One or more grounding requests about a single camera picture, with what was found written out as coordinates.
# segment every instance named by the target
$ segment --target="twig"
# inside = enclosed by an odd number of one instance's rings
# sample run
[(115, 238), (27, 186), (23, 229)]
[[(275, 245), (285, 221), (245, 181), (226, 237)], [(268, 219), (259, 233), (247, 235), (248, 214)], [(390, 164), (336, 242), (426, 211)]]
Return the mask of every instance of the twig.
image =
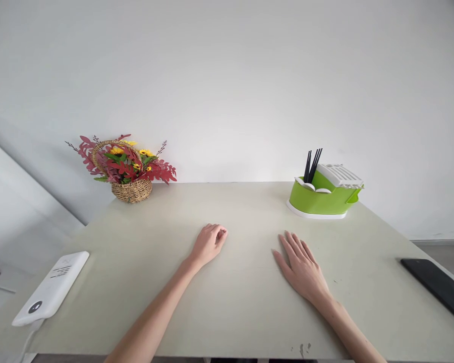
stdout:
[(72, 147), (75, 152), (79, 152), (79, 150), (73, 144), (71, 144), (70, 142), (65, 141), (65, 143), (68, 144), (70, 147)]
[(166, 140), (163, 142), (163, 145), (161, 146), (161, 149), (156, 153), (156, 156), (162, 153), (162, 151), (165, 149), (166, 146)]

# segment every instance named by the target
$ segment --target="wicker basket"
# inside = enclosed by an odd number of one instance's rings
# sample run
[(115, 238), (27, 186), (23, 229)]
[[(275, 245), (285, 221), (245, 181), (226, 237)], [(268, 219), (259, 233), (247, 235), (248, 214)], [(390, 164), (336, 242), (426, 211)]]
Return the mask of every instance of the wicker basket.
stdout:
[[(138, 150), (136, 150), (130, 144), (121, 141), (121, 140), (106, 140), (98, 143), (92, 150), (92, 162), (96, 167), (101, 170), (104, 175), (107, 175), (106, 170), (102, 167), (101, 164), (97, 161), (97, 152), (102, 149), (105, 145), (121, 145), (125, 146), (128, 149), (132, 150), (138, 159), (141, 160), (141, 155)], [(111, 191), (118, 198), (126, 203), (138, 203), (150, 196), (151, 190), (153, 189), (153, 184), (150, 180), (137, 179), (132, 183), (128, 184), (119, 184), (111, 183)]]

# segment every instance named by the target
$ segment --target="table surface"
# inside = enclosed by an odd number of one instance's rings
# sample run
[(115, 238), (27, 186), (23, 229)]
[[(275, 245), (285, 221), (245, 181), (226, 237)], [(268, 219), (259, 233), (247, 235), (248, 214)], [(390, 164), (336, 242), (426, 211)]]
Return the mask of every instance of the table surface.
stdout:
[[(271, 249), (287, 229), (307, 242), (333, 295), (386, 359), (454, 361), (454, 316), (399, 262), (431, 258), (361, 203), (343, 220), (294, 215), (291, 187), (155, 184), (139, 204), (114, 200), (65, 248), (91, 256), (29, 351), (110, 353), (210, 222), (229, 237), (186, 290), (157, 355), (348, 358), (274, 261)], [(23, 345), (28, 327), (12, 327), (12, 319), (54, 262), (0, 309), (0, 349)]]

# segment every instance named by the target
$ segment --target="white power bank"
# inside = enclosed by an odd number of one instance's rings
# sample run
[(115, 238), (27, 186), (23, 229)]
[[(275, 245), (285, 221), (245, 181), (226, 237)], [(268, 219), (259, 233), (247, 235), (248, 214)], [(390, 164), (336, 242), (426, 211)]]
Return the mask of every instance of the white power bank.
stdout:
[(27, 325), (38, 319), (47, 319), (54, 315), (79, 272), (89, 258), (89, 252), (82, 251), (59, 258), (39, 287), (27, 300), (23, 308), (12, 321), (13, 326)]

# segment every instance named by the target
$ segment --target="charging cable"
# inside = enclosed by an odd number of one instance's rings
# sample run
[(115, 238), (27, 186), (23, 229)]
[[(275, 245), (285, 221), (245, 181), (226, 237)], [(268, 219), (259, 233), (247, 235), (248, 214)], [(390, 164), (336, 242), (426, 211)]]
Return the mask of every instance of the charging cable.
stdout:
[(25, 357), (25, 352), (29, 348), (30, 342), (32, 341), (32, 338), (34, 337), (35, 332), (40, 329), (44, 320), (45, 319), (36, 320), (30, 325), (29, 336), (27, 337), (27, 340), (25, 341), (22, 352), (20, 353), (19, 357), (15, 360), (16, 363), (23, 362), (24, 357)]

